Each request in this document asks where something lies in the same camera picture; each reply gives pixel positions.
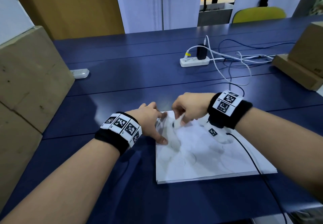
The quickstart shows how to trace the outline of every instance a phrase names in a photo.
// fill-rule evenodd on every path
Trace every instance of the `black power adapter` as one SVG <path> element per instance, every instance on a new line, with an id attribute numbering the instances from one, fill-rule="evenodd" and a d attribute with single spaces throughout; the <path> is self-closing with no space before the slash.
<path id="1" fill-rule="evenodd" d="M 203 48 L 203 47 L 197 47 L 197 51 L 196 51 L 196 57 L 199 59 L 199 60 L 204 60 L 206 58 L 206 54 L 207 54 L 207 49 L 206 48 Z"/>

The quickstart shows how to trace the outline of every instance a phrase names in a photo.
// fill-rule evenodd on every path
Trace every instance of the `forearm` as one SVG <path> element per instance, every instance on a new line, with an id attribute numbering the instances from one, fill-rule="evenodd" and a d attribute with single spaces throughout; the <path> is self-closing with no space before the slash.
<path id="1" fill-rule="evenodd" d="M 91 140 L 40 183 L 1 224 L 85 223 L 118 157 L 119 151 L 112 145 Z"/>
<path id="2" fill-rule="evenodd" d="M 285 175 L 323 200 L 323 137 L 251 108 L 236 130 Z"/>

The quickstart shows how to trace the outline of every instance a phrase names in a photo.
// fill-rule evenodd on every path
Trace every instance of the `power strip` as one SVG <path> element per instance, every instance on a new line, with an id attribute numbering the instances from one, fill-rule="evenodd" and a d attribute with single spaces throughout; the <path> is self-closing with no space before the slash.
<path id="1" fill-rule="evenodd" d="M 210 63 L 210 58 L 206 57 L 204 60 L 199 60 L 197 57 L 189 57 L 187 59 L 181 58 L 180 64 L 181 67 L 195 67 L 208 65 Z"/>

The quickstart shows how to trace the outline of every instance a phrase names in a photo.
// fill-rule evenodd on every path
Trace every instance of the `white paper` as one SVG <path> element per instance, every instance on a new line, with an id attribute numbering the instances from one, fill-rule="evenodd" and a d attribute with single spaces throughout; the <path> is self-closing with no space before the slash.
<path id="1" fill-rule="evenodd" d="M 258 174 L 243 147 L 228 135 L 231 143 L 222 144 L 194 120 L 185 127 L 172 127 L 174 112 L 156 123 L 168 145 L 156 144 L 156 181 L 158 184 Z M 228 129 L 245 146 L 261 173 L 277 169 L 235 130 Z"/>

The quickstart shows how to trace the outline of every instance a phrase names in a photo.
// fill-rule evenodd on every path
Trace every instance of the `wristband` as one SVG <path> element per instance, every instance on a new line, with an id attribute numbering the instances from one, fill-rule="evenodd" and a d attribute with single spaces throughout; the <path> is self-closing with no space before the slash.
<path id="1" fill-rule="evenodd" d="M 137 120 L 123 112 L 113 113 L 101 125 L 94 138 L 113 145 L 122 155 L 142 135 Z"/>
<path id="2" fill-rule="evenodd" d="M 252 103 L 243 100 L 243 97 L 229 90 L 217 93 L 211 99 L 207 109 L 209 122 L 218 127 L 234 129 L 236 124 L 252 108 Z"/>

